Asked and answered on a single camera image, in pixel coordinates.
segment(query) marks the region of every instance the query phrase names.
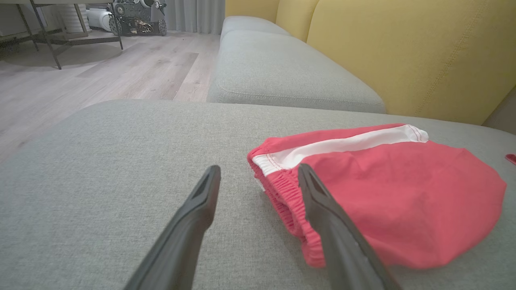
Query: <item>yellow backrest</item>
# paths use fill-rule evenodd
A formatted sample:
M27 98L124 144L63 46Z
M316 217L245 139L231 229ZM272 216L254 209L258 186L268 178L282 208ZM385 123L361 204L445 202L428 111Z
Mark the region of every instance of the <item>yellow backrest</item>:
M276 22L280 0L225 0L225 16L254 16Z
M307 43L389 114L482 124L516 84L515 0L320 0Z
M280 0L276 24L306 42L317 2L319 0Z

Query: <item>tracked robot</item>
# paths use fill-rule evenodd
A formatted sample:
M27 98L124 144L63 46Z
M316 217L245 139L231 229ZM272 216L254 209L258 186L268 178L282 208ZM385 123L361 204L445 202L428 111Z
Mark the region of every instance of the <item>tracked robot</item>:
M159 9L167 6L165 0L115 0L110 6L113 16L109 28L114 35L162 35L167 34L164 19L151 22L151 7Z

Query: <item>gray curtain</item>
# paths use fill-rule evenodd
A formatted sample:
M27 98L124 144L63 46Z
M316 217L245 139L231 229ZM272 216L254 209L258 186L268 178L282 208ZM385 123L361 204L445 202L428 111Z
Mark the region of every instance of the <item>gray curtain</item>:
M167 0L167 28L177 31L220 34L224 0Z

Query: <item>wheel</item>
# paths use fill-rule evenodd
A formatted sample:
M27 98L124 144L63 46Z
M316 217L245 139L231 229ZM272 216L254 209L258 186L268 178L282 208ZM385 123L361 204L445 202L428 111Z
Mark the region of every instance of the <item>wheel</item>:
M125 7L122 4L116 4L115 11L119 16L123 16L125 14Z
M111 29L111 32L115 36L122 35L122 23L120 23L120 21L118 21L118 27L117 27L115 21L117 21L117 20L114 17L111 17L109 19L109 29Z
M158 29L159 29L159 33L162 35L162 36L165 36L167 35L167 23L165 22L164 19L160 19L158 21Z

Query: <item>sofa cushion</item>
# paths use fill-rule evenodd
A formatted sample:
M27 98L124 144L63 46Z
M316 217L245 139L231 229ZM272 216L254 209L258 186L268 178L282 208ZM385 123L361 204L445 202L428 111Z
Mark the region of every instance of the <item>sofa cushion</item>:
M384 113L365 83L301 40L232 31L220 43L208 101Z
M307 43L390 114L482 124L516 85L515 29L516 1L320 0Z
M287 31L268 20L251 16L229 16L224 19L220 38L222 39L228 32L233 30L252 30L290 35Z
M292 36L307 41L310 22L319 0L280 0L276 24Z
M507 182L489 236L445 267L393 267L404 289L510 289L516 250L516 136L438 120L173 101L88 107L0 164L0 288L122 289L209 165L222 171L194 289L329 289L306 265L256 183L247 153L268 137L410 123L467 148Z

